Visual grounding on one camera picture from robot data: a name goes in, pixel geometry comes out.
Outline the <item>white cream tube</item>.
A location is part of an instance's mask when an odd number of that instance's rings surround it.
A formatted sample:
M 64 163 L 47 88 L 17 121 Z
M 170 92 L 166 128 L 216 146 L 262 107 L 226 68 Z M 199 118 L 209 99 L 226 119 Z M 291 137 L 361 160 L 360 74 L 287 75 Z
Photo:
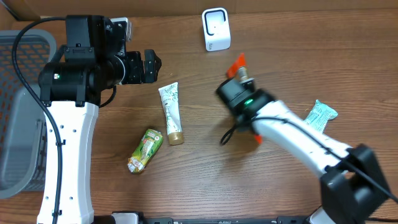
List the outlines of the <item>white cream tube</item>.
M 182 144 L 184 137 L 178 102 L 178 82 L 159 88 L 159 95 L 165 113 L 169 144 Z

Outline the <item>orange spaghetti packet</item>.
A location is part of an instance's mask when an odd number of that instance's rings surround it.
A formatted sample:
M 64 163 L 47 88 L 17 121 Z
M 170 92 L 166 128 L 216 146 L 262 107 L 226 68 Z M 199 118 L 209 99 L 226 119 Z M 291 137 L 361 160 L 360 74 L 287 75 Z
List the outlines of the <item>orange spaghetti packet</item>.
M 227 69 L 226 77 L 228 79 L 238 78 L 245 87 L 254 91 L 254 79 L 249 77 L 246 67 L 247 64 L 244 53 L 241 53 L 232 66 Z

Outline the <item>green yellow snack packet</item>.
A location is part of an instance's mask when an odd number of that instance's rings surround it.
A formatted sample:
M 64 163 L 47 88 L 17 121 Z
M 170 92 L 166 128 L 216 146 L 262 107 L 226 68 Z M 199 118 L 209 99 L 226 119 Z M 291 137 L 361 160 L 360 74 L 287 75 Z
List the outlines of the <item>green yellow snack packet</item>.
M 127 168 L 133 174 L 141 173 L 163 143 L 161 132 L 148 129 L 128 159 Z

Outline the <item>teal snack packet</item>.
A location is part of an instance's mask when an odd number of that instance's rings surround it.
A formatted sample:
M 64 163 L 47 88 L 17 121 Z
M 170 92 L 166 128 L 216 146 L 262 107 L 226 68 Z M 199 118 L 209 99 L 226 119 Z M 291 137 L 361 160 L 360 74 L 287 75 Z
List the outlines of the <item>teal snack packet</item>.
M 304 119 L 304 122 L 309 126 L 319 131 L 320 133 L 324 132 L 327 123 L 329 120 L 333 120 L 338 116 L 338 112 L 328 105 L 322 103 L 319 100 L 315 101 L 315 104 L 307 117 Z

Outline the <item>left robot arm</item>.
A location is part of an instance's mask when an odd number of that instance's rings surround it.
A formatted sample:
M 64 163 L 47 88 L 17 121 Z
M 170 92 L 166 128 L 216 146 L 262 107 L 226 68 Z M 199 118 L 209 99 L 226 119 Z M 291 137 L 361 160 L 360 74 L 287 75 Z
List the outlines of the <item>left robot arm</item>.
M 39 75 L 49 112 L 44 197 L 38 223 L 144 223 L 139 212 L 96 216 L 91 204 L 93 131 L 101 93 L 117 85 L 154 83 L 162 62 L 153 50 L 128 52 L 132 24 L 125 18 L 67 16 L 60 59 Z

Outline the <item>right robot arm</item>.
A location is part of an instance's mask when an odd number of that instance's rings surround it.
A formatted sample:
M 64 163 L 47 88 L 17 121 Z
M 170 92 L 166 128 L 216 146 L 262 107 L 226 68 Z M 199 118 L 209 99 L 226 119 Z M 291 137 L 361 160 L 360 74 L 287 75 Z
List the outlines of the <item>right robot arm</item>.
M 386 201 L 396 201 L 374 151 L 351 147 L 309 126 L 262 89 L 230 78 L 215 91 L 235 119 L 221 138 L 225 145 L 237 129 L 250 129 L 289 151 L 319 179 L 322 204 L 306 223 L 365 223 Z

